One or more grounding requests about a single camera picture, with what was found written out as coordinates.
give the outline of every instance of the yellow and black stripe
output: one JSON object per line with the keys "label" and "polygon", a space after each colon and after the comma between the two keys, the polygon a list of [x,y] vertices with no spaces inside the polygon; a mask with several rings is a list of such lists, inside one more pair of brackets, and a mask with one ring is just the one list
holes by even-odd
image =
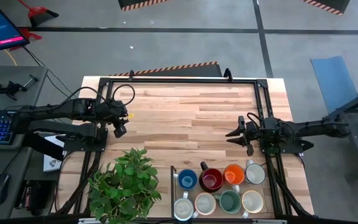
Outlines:
{"label": "yellow and black stripe", "polygon": [[333,13],[335,15],[343,16],[343,11],[341,12],[341,10],[338,10],[335,7],[327,6],[327,3],[323,4],[323,1],[319,1],[319,0],[302,0],[302,1],[305,2],[305,3],[308,3],[308,4],[312,5],[312,6],[316,6],[316,7],[320,8],[320,9],[328,11],[330,13]]}
{"label": "yellow and black stripe", "polygon": [[151,5],[158,4],[161,2],[166,2],[166,1],[169,1],[169,0],[149,0],[149,1],[140,2],[140,3],[131,4],[129,6],[122,7],[121,10],[129,11],[129,10],[137,9],[140,7],[151,6]]}
{"label": "yellow and black stripe", "polygon": [[[202,66],[206,66],[206,65],[217,65],[217,64],[218,64],[218,62],[194,63],[191,65],[179,65],[179,66],[137,71],[137,72],[134,72],[134,74],[135,75],[150,75],[150,73],[156,73],[156,72],[166,72],[166,71],[179,70],[179,69],[184,69],[184,68],[195,68],[195,67],[202,67]],[[118,73],[118,74],[114,74],[114,75],[110,75],[110,76],[129,76],[129,72]]]}

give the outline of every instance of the yellow cable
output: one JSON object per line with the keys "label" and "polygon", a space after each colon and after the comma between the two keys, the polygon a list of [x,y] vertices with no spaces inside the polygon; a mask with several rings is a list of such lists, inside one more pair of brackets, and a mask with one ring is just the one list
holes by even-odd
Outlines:
{"label": "yellow cable", "polygon": [[11,53],[9,53],[7,50],[5,50],[5,52],[10,56],[10,58],[13,61],[13,63],[15,64],[15,66],[17,66],[17,63],[16,63],[15,59],[13,58],[13,56],[11,55]]}

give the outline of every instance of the potted plant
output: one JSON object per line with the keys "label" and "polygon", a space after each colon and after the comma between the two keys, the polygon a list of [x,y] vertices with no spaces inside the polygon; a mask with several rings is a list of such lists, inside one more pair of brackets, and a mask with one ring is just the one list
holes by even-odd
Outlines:
{"label": "potted plant", "polygon": [[150,208],[161,195],[156,191],[157,170],[145,157],[146,149],[124,151],[116,158],[112,170],[110,163],[106,172],[97,171],[89,179],[89,209],[97,220],[109,224],[128,223],[137,217],[146,218]]}

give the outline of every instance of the wooden tabletop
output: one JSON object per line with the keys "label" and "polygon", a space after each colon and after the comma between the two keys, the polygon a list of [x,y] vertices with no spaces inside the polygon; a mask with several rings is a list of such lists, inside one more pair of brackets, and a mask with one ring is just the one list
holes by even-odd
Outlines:
{"label": "wooden tabletop", "polygon": [[[100,77],[84,77],[82,86],[98,89]],[[291,111],[281,78],[268,80],[270,99],[274,116],[291,121]],[[127,105],[134,116],[126,124],[127,134],[116,139],[109,126],[108,145],[102,154],[101,164],[106,165],[123,156],[122,151],[132,147],[148,150],[147,156],[154,159],[158,170],[157,190],[162,201],[154,205],[150,217],[171,217],[170,166],[176,169],[194,169],[200,172],[200,162],[210,167],[224,169],[229,164],[245,167],[247,159],[264,164],[259,144],[253,142],[255,153],[247,156],[246,149],[226,142],[225,134],[237,128],[238,116],[246,117],[247,112],[257,113],[252,85],[246,84],[204,84],[204,83],[130,83],[136,90],[135,100]],[[132,96],[129,88],[117,91],[115,99],[128,101]],[[80,97],[94,98],[91,90],[81,90]],[[83,152],[74,152],[64,163],[58,186],[58,207],[71,196],[78,185],[83,163]],[[305,171],[299,158],[291,154],[282,155],[288,188],[306,211],[313,213]],[[262,185],[242,184],[241,191],[256,190],[264,198],[264,208],[250,218],[273,218],[272,198],[269,180]],[[197,193],[190,192],[191,197]],[[86,194],[82,208],[85,208]],[[214,218],[230,218],[217,213]]]}

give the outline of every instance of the gray floor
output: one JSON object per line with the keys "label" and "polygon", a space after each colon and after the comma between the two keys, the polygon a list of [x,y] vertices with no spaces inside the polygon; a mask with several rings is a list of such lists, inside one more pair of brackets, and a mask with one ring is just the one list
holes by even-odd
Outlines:
{"label": "gray floor", "polygon": [[[61,14],[43,26],[131,28],[255,29],[252,0],[173,0],[122,12],[112,0],[32,0]],[[358,0],[339,17],[300,0],[259,0],[265,29],[358,29]],[[18,25],[29,26],[26,9],[0,0]],[[85,75],[109,75],[216,60],[237,77],[265,77],[258,34],[214,33],[59,33],[39,32],[33,51],[70,89]],[[284,78],[294,121],[327,114],[311,58],[344,57],[358,91],[358,35],[266,35],[274,77]],[[19,65],[35,65],[22,49],[12,52]],[[0,52],[0,65],[11,65]],[[39,104],[59,103],[63,96],[47,83]],[[358,170],[357,153],[347,140],[310,138],[306,175],[315,213],[323,218],[358,221],[358,182],[344,175]]]}

